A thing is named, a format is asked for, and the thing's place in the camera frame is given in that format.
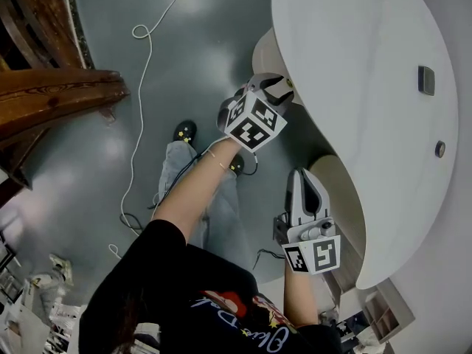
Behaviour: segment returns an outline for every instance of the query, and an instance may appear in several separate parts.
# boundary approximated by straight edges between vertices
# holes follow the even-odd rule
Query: white wall
[[[392,277],[416,321],[391,343],[396,354],[463,354],[472,343],[472,0],[424,1],[441,29],[456,76],[459,147],[435,224]]]

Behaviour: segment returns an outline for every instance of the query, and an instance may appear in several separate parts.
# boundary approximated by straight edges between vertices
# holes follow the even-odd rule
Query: hair
[[[142,306],[142,290],[139,295],[129,293],[124,300],[123,309],[119,312],[119,329],[111,342],[113,344],[113,353],[131,354],[131,348],[134,344],[134,332],[139,322],[139,309]]]

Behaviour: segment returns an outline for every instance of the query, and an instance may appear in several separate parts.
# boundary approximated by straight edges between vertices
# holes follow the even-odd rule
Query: wrist
[[[234,155],[241,150],[241,145],[232,138],[227,138],[221,142],[215,143],[212,146],[212,150],[223,150],[224,152],[230,152]]]

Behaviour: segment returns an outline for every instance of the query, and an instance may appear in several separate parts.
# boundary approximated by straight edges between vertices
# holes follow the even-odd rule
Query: bracelet
[[[215,154],[214,154],[210,149],[208,149],[207,152],[208,152],[210,155],[212,155],[214,159],[216,159]],[[218,164],[220,165],[220,167],[222,167],[224,170],[226,170],[226,167],[225,167],[223,164],[221,164],[220,162],[218,162]]]

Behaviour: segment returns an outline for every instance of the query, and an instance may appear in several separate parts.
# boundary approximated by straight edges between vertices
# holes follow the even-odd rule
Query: black cable
[[[185,165],[185,167],[183,167],[181,169],[180,172],[178,172],[177,176],[174,178],[174,181],[173,183],[170,185],[169,189],[167,189],[167,191],[165,192],[164,196],[162,197],[162,199],[157,203],[157,204],[154,204],[153,206],[149,206],[148,209],[155,209],[156,206],[161,206],[161,203],[164,201],[164,199],[169,195],[170,191],[172,190],[172,188],[174,188],[174,186],[176,185],[177,181],[184,175],[184,173],[190,168],[190,166],[193,164],[193,162],[197,159],[199,159],[202,155],[202,152],[198,153],[192,160],[189,161],[189,163],[187,165]]]
[[[129,216],[130,218],[133,218],[138,225],[137,226],[132,226],[131,224],[128,225],[125,221],[125,216]],[[135,215],[130,214],[129,212],[124,212],[123,215],[120,215],[119,216],[119,221],[121,221],[123,224],[125,224],[125,226],[127,226],[128,228],[131,228],[134,231],[142,231],[143,230],[141,222],[139,221],[139,219]]]
[[[243,172],[243,175],[245,175],[245,176],[253,176],[254,174],[256,174],[258,167],[259,167],[259,163],[257,162],[257,163],[256,163],[256,167],[255,167],[255,169],[254,169],[254,172],[252,172],[252,173],[244,173],[244,172]]]
[[[183,167],[180,172],[178,172],[176,178],[174,179],[173,183],[170,185],[170,187],[166,190],[164,196],[162,197],[162,199],[157,203],[157,204],[154,204],[153,206],[149,206],[147,209],[155,209],[156,207],[159,207],[161,206],[162,202],[164,201],[164,199],[169,195],[170,191],[174,188],[174,186],[176,185],[177,181],[184,175],[184,173],[190,168],[190,166],[193,164],[193,162],[195,160],[198,160],[199,158],[201,158],[201,156],[203,155],[203,152],[200,152],[200,153],[197,153],[197,155],[195,155],[195,157],[190,160],[188,162],[187,165],[185,165],[185,167]],[[256,157],[256,154],[254,153],[254,159],[256,161],[256,167],[254,169],[254,171],[252,173],[242,173],[243,175],[245,176],[253,176],[256,172],[257,172],[257,168],[259,167],[259,162],[257,161],[257,157]],[[133,227],[132,225],[128,225],[126,223],[126,221],[124,220],[124,215],[128,215],[128,216],[131,216],[137,223],[138,223],[138,226],[135,226]],[[125,212],[124,215],[120,215],[119,216],[119,220],[125,225],[127,226],[128,228],[131,228],[132,230],[134,231],[142,231],[143,228],[142,228],[142,225],[141,223],[139,222],[138,218],[136,216],[134,216],[133,214],[130,214],[129,212]],[[265,249],[261,249],[261,251],[263,251],[264,253],[271,253],[272,255],[279,255],[279,254],[275,254],[275,253],[272,253],[270,251],[266,251]],[[257,256],[257,260],[259,260],[259,256],[260,256],[260,251],[257,253],[258,256]]]
[[[243,172],[243,175],[245,175],[245,176],[253,176],[254,174],[256,174],[257,168],[259,167],[259,162],[258,162],[258,160],[257,160],[257,155],[256,155],[256,153],[254,152],[253,155],[254,155],[254,161],[256,162],[256,167],[255,167],[255,169],[254,169],[254,172],[252,172],[252,173],[244,173],[244,172]]]
[[[259,258],[260,258],[261,253],[270,254],[273,258],[277,258],[278,260],[283,260],[285,258],[285,256],[283,254],[273,253],[272,251],[268,251],[267,249],[259,249],[257,251],[256,263],[254,264],[254,267],[252,268],[252,270],[254,270],[256,268],[256,265],[259,262]]]

